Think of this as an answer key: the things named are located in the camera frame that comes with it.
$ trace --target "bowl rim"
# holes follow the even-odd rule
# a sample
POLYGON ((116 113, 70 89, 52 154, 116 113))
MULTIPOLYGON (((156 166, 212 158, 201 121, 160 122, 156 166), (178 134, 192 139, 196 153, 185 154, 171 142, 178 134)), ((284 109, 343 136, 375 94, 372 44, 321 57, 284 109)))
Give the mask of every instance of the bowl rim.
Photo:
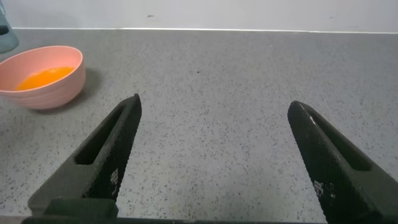
POLYGON ((37 88, 31 88, 31 89, 28 89, 28 90, 0 90, 0 92, 1 92, 1 93, 25 93, 25 92, 28 92, 28 91, 39 90, 39 89, 41 89, 41 88, 45 88, 45 87, 47 87, 47 86, 54 85, 54 84, 56 84, 57 82, 60 82, 61 80, 66 79, 66 78, 67 78, 68 76, 70 76, 73 72, 75 72, 75 71, 77 70, 77 68, 80 67, 81 63, 83 62, 83 53, 82 53, 79 49, 77 49, 76 47, 71 47, 71 46, 66 46, 66 45, 51 45, 51 46, 37 47, 37 48, 34 48, 34 49, 26 50, 26 51, 23 51, 23 52, 21 52, 21 53, 18 53, 18 54, 16 54, 16 55, 14 55, 14 56, 12 56, 12 57, 9 57, 9 58, 5 59, 4 61, 0 62, 0 66, 1 66, 2 64, 6 63, 7 61, 9 61, 9 60, 11 60, 11 59, 13 59, 13 58, 15 58, 15 57, 18 57, 18 56, 20 56, 20 55, 22 55, 22 54, 25 54, 25 53, 27 53, 27 52, 31 52, 31 51, 35 51, 35 50, 41 50, 41 49, 46 49, 46 48, 53 48, 53 47, 63 47, 63 48, 68 48, 68 49, 72 49, 72 50, 77 51, 77 52, 80 54, 80 62, 79 62, 79 65, 78 65, 76 68, 74 68, 70 73, 68 73, 68 75, 65 75, 64 77, 62 77, 62 78, 60 78, 60 79, 58 79, 58 80, 56 80, 56 81, 54 81, 54 82, 52 82, 52 83, 49 83, 49 84, 46 84, 46 85, 43 85, 43 86, 40 86, 40 87, 37 87, 37 88))

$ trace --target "pink bowl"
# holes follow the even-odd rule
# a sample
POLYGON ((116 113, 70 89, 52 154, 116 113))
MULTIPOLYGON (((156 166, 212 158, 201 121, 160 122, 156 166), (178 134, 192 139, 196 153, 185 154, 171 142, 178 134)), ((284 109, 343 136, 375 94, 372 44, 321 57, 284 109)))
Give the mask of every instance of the pink bowl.
POLYGON ((86 80, 83 54, 74 47, 49 46, 17 54, 0 63, 0 95, 32 109, 49 109, 68 103, 86 80), (15 91, 28 76, 54 67, 75 68, 67 76, 38 88, 15 91))

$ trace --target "beaten egg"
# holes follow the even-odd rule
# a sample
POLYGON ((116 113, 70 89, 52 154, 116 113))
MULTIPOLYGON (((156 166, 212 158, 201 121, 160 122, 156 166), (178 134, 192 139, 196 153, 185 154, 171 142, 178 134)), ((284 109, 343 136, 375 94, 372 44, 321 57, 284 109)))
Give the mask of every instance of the beaten egg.
POLYGON ((53 83, 73 71, 72 67, 50 68, 27 77, 16 88, 16 90, 30 90, 53 83))

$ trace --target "orange liquid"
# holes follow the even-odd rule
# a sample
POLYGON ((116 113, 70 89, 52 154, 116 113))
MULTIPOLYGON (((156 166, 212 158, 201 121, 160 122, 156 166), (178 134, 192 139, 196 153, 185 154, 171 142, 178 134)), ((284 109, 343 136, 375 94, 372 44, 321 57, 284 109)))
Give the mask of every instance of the orange liquid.
POLYGON ((22 81, 16 90, 30 90, 53 83, 71 73, 73 69, 72 67, 58 67, 35 73, 22 81))

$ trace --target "speckled countertop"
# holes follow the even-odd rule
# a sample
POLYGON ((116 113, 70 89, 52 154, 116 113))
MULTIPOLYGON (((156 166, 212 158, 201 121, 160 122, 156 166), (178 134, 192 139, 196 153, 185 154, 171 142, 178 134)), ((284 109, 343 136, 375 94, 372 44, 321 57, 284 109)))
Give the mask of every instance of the speckled countertop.
POLYGON ((299 100, 398 179, 398 35, 17 30, 1 60, 45 45, 85 55, 69 105, 0 99, 0 215, 27 200, 117 103, 142 118, 120 217, 324 222, 287 121, 299 100))

